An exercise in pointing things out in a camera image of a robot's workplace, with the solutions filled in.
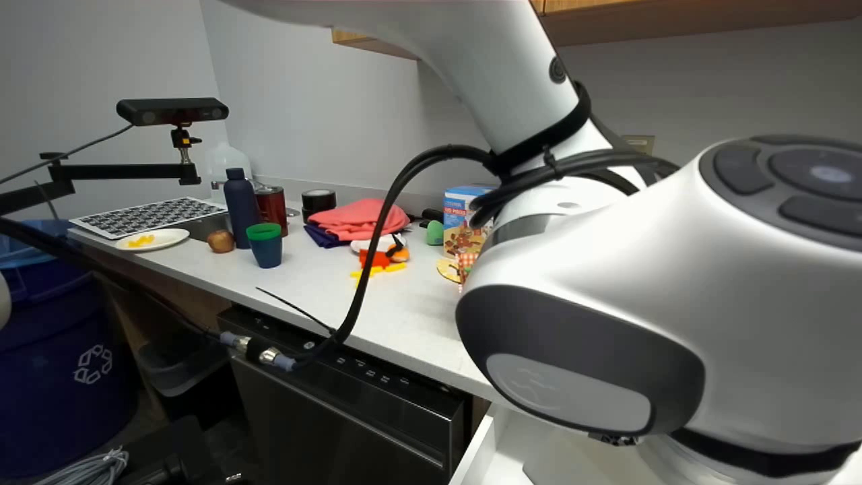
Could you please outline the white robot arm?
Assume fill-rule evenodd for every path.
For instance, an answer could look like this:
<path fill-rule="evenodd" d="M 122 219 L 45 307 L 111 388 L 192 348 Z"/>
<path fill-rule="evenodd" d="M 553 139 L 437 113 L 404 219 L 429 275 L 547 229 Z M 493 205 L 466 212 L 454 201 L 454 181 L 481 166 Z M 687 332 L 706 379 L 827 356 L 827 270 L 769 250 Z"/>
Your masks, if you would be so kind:
<path fill-rule="evenodd" d="M 860 446 L 860 146 L 623 150 L 527 0 L 231 3 L 387 39 L 472 108 L 501 182 L 454 320 L 507 400 L 685 485 L 823 485 Z"/>

